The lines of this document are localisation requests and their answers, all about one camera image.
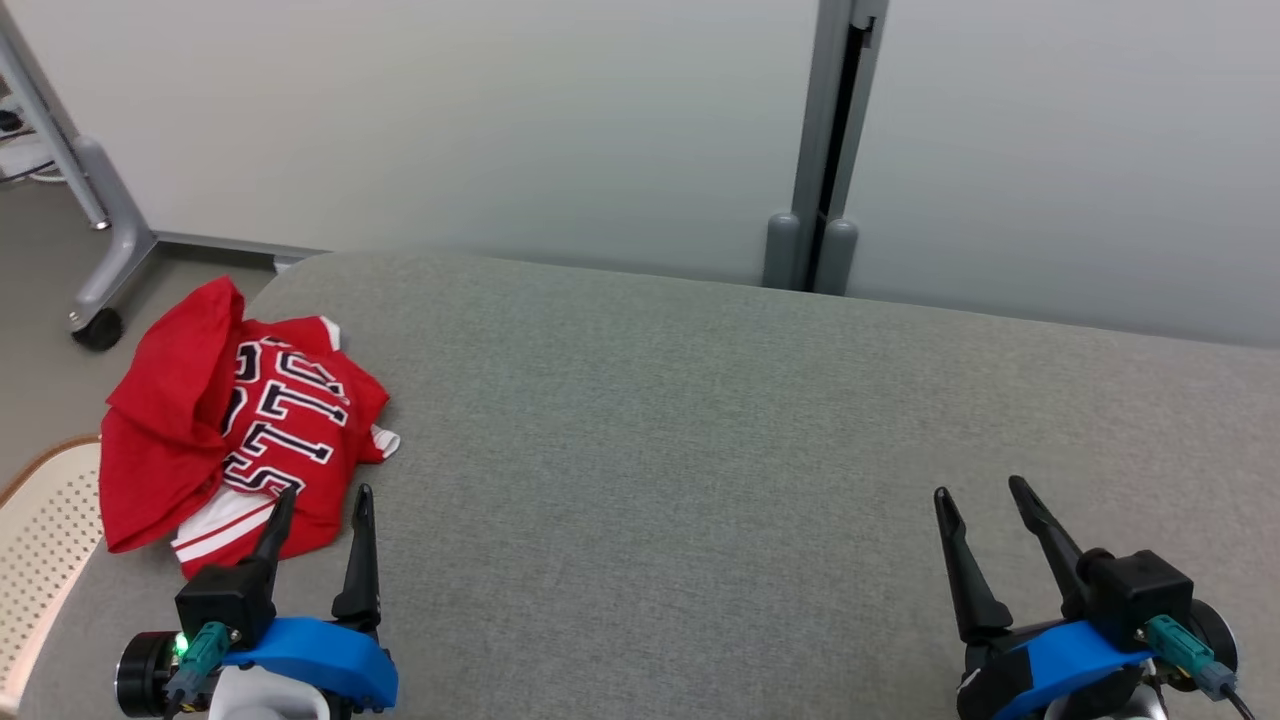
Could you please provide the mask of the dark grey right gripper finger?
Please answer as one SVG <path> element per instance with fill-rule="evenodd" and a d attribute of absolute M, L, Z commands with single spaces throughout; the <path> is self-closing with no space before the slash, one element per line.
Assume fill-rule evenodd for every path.
<path fill-rule="evenodd" d="M 934 515 L 960 641 L 979 644 L 1009 635 L 1012 615 L 995 598 L 966 541 L 966 524 L 946 487 L 934 491 Z"/>
<path fill-rule="evenodd" d="M 1010 477 L 1007 487 L 1024 527 L 1038 539 L 1062 598 L 1064 618 L 1083 618 L 1087 585 L 1076 574 L 1082 550 L 1024 477 Z"/>

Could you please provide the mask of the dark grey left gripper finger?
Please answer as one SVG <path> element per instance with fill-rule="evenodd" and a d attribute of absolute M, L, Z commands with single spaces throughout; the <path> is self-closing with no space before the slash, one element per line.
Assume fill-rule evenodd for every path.
<path fill-rule="evenodd" d="M 333 621 L 352 630 L 376 630 L 381 621 L 381 601 L 374 495 L 370 486 L 358 487 L 349 527 L 349 556 L 342 591 L 332 602 Z"/>
<path fill-rule="evenodd" d="M 262 568 L 269 575 L 274 575 L 291 533 L 297 495 L 296 488 L 288 488 L 276 497 L 253 552 L 248 556 L 250 566 Z"/>

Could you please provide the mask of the grey metal partition post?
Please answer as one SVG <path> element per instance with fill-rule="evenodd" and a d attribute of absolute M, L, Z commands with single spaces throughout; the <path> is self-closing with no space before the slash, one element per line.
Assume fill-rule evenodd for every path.
<path fill-rule="evenodd" d="M 860 237 L 852 173 L 891 0 L 818 0 L 790 209 L 765 231 L 764 287 L 847 292 Z"/>

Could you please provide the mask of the cream perforated laundry basket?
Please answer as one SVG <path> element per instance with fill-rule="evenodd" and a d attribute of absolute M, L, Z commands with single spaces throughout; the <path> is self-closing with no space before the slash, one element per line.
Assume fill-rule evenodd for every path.
<path fill-rule="evenodd" d="M 0 480 L 0 720 L 14 720 L 50 630 L 102 538 L 99 436 L 37 454 Z"/>

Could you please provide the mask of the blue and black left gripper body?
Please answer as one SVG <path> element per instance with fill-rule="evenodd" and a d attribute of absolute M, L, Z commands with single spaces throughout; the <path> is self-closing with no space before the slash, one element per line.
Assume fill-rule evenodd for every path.
<path fill-rule="evenodd" d="M 316 618 L 282 618 L 256 647 L 230 648 L 215 623 L 140 633 L 116 665 L 114 693 L 128 717 L 182 720 L 351 720 L 396 707 L 399 674 L 374 635 Z"/>

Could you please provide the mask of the red jersey with navy lettering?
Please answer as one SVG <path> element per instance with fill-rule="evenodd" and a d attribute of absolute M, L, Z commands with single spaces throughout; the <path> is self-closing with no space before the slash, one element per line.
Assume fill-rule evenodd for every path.
<path fill-rule="evenodd" d="M 246 320 L 238 340 L 218 486 L 172 541 L 188 578 L 248 556 L 288 489 L 296 501 L 280 556 L 329 546 L 340 534 L 356 468 L 384 462 L 401 443 L 378 423 L 388 392 L 343 352 L 334 322 Z"/>

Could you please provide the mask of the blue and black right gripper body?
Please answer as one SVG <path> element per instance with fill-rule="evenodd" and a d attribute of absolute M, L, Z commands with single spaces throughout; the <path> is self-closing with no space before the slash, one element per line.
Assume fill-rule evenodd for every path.
<path fill-rule="evenodd" d="M 1242 710 L 1230 628 L 1206 603 L 1187 623 L 1152 619 L 1146 647 L 1123 652 L 1089 623 L 1039 633 L 966 674 L 956 692 L 959 720 L 1172 720 L 1164 688 L 1187 683 L 1212 702 Z"/>

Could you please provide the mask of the grey stand leg with caster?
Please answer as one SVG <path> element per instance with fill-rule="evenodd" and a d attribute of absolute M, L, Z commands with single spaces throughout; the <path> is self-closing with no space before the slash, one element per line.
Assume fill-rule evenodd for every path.
<path fill-rule="evenodd" d="M 105 352 L 125 331 L 113 300 L 124 292 L 131 277 L 157 245 L 157 237 L 106 150 L 88 136 L 72 138 L 65 132 L 24 50 L 17 23 L 0 0 L 0 78 L 26 113 L 26 124 L 47 146 L 52 165 L 92 229 L 110 233 L 105 255 L 79 288 L 69 313 L 70 337 L 91 352 Z"/>

